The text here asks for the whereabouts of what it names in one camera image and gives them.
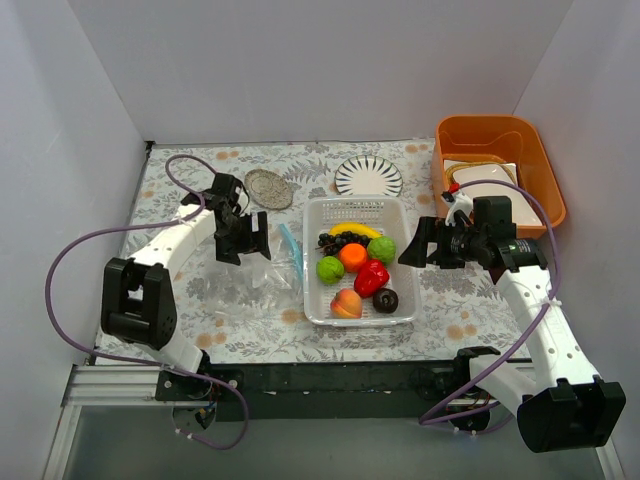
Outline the red bell pepper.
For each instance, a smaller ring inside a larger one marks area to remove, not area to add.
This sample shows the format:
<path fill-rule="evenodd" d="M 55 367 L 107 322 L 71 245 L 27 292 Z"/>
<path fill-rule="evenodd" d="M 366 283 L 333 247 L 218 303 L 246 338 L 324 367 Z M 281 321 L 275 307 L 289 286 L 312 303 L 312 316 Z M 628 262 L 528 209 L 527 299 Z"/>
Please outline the red bell pepper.
<path fill-rule="evenodd" d="M 390 274 L 384 263 L 372 259 L 359 269 L 354 281 L 354 290 L 361 298 L 369 298 L 385 287 L 389 280 Z"/>

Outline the clear zip top bag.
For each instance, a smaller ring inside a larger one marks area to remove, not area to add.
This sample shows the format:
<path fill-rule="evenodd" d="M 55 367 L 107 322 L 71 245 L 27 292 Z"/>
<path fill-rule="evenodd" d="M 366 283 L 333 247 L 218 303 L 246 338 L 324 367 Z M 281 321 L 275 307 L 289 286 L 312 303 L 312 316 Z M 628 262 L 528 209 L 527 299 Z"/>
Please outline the clear zip top bag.
<path fill-rule="evenodd" d="M 279 317 L 302 309 L 302 280 L 290 233 L 282 226 L 269 230 L 271 258 L 242 255 L 239 266 L 212 263 L 206 270 L 205 305 L 232 323 Z"/>

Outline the black grape bunch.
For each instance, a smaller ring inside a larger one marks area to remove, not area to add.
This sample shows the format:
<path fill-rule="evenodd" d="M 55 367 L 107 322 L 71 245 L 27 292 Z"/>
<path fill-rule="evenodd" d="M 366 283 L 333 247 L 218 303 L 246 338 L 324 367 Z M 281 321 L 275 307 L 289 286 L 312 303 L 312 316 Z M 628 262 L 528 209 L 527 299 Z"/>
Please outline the black grape bunch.
<path fill-rule="evenodd" d="M 338 234 L 321 233 L 317 240 L 316 249 L 324 256 L 336 256 L 348 244 L 355 243 L 367 247 L 370 241 L 371 238 L 369 236 L 352 231 Z"/>

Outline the small green fruit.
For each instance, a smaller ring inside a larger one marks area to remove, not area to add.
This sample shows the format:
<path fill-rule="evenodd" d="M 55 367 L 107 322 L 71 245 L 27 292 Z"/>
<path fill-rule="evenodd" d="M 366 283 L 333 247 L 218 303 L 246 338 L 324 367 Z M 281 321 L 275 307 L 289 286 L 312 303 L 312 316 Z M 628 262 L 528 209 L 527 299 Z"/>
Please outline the small green fruit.
<path fill-rule="evenodd" d="M 327 285 L 338 283 L 345 275 L 344 265 L 334 256 L 326 256 L 316 264 L 316 274 Z"/>

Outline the peach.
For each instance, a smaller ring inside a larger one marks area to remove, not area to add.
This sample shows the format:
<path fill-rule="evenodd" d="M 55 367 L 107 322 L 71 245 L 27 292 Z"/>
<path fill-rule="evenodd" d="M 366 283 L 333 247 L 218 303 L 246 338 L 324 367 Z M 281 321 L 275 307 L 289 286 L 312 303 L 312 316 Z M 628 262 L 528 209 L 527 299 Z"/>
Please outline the peach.
<path fill-rule="evenodd" d="M 330 302 L 330 310 L 335 318 L 359 319 L 362 316 L 362 298 L 353 289 L 342 289 Z"/>

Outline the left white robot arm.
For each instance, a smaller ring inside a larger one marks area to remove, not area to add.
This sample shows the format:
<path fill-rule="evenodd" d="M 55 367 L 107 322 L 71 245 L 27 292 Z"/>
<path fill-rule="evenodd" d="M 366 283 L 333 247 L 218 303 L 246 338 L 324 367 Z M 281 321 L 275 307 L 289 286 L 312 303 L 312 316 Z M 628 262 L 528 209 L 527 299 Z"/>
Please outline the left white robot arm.
<path fill-rule="evenodd" d="M 172 281 L 210 239 L 215 241 L 218 262 L 239 266 L 242 255 L 254 253 L 270 259 L 267 213 L 247 213 L 248 206 L 243 183 L 218 173 L 210 188 L 181 201 L 176 224 L 163 229 L 132 257 L 111 259 L 104 269 L 103 332 L 181 369 L 178 387 L 193 400 L 211 392 L 213 377 L 200 367 L 203 351 L 178 327 Z"/>

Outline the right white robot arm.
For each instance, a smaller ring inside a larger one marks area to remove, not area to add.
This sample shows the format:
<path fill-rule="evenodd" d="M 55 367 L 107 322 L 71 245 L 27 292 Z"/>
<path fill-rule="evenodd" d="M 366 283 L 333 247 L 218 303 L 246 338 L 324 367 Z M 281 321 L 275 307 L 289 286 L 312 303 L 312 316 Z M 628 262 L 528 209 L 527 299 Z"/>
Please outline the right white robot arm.
<path fill-rule="evenodd" d="M 455 390 L 420 424 L 443 421 L 440 412 L 452 400 L 485 391 L 516 418 L 535 453 L 604 446 L 626 396 L 619 383 L 601 377 L 574 337 L 557 298 L 559 271 L 549 269 L 535 240 L 518 237 L 509 197 L 442 197 L 446 217 L 421 218 L 400 263 L 442 269 L 479 264 L 507 301 L 521 336 L 506 352 L 461 350 L 452 373 Z"/>

